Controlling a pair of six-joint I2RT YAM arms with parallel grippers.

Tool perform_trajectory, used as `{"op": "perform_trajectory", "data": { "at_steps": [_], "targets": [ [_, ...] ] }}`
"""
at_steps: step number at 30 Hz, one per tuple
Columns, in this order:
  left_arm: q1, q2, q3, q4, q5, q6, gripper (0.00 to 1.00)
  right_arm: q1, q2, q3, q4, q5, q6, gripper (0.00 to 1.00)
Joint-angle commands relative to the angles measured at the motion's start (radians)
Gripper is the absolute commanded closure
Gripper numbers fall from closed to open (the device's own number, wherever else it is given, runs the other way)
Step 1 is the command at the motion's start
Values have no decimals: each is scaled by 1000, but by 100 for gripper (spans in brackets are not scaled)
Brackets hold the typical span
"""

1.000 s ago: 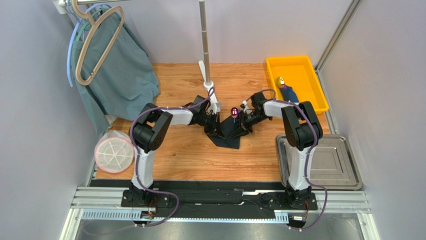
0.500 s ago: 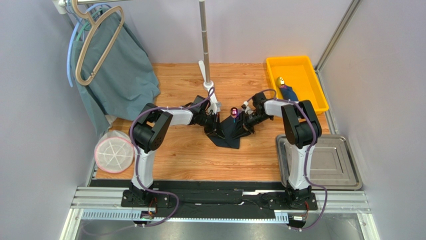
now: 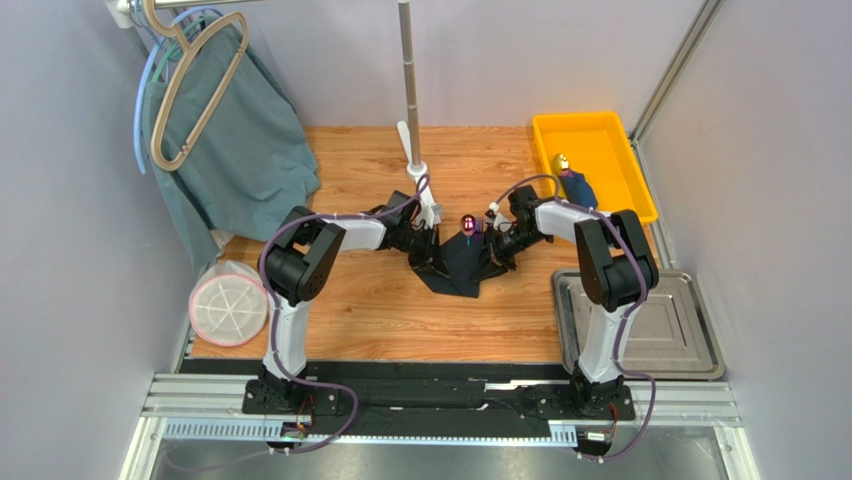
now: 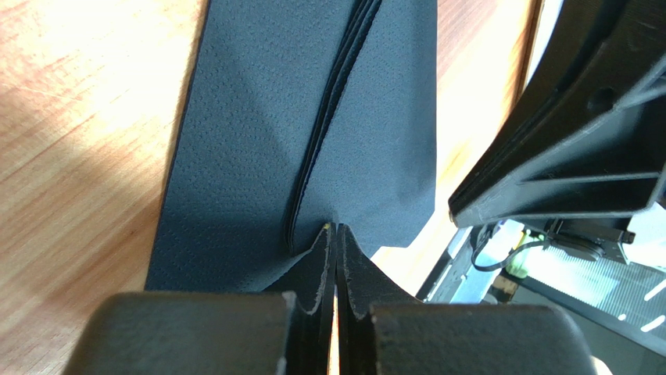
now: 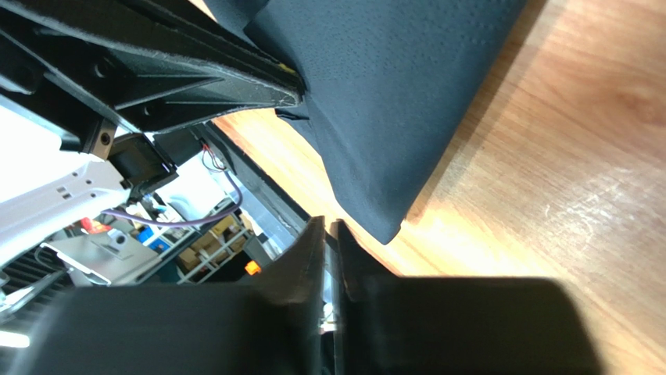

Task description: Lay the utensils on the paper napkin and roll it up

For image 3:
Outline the iridescent purple spoon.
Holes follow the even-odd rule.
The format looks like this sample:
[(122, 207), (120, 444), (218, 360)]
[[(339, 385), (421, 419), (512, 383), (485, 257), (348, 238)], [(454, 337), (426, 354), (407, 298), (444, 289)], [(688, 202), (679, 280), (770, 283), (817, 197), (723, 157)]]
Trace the iridescent purple spoon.
[(460, 233), (464, 236), (467, 245), (470, 245), (471, 239), (478, 233), (478, 219), (471, 214), (464, 215), (460, 220)]

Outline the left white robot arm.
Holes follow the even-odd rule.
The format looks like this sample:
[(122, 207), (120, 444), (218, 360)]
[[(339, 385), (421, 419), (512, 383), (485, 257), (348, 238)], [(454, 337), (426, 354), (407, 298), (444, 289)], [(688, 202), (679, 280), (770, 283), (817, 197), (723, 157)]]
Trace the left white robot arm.
[(271, 298), (268, 348), (256, 379), (246, 385), (247, 414), (294, 414), (324, 383), (305, 379), (306, 338), (313, 301), (347, 251), (397, 250), (418, 274), (449, 278), (439, 231), (417, 220), (419, 200), (400, 191), (380, 206), (353, 215), (291, 210), (258, 261)]

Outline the black paper napkin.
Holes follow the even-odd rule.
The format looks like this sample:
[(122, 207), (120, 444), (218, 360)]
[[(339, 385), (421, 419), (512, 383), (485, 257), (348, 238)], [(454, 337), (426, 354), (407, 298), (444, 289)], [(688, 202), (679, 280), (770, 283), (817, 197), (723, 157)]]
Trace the black paper napkin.
[(430, 273), (417, 277), (434, 293), (450, 296), (478, 298), (480, 284), (487, 280), (475, 279), (475, 266), (484, 247), (484, 233), (476, 234), (467, 245), (461, 233), (442, 244), (444, 258), (451, 271), (450, 278)]

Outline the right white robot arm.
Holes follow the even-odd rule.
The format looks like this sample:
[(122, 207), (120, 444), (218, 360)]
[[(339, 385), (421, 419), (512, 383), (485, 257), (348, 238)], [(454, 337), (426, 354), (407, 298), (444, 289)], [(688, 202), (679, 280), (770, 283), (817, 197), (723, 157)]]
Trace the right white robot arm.
[(602, 213), (557, 196), (541, 198), (528, 185), (514, 187), (507, 197), (514, 219), (503, 227), (498, 207), (490, 207), (470, 278), (481, 282), (515, 270), (516, 255), (541, 241), (559, 237), (573, 243), (581, 284), (593, 308), (567, 399), (579, 416), (606, 411), (628, 392), (624, 380), (631, 373), (621, 357), (638, 311), (659, 282), (638, 215), (632, 210)]

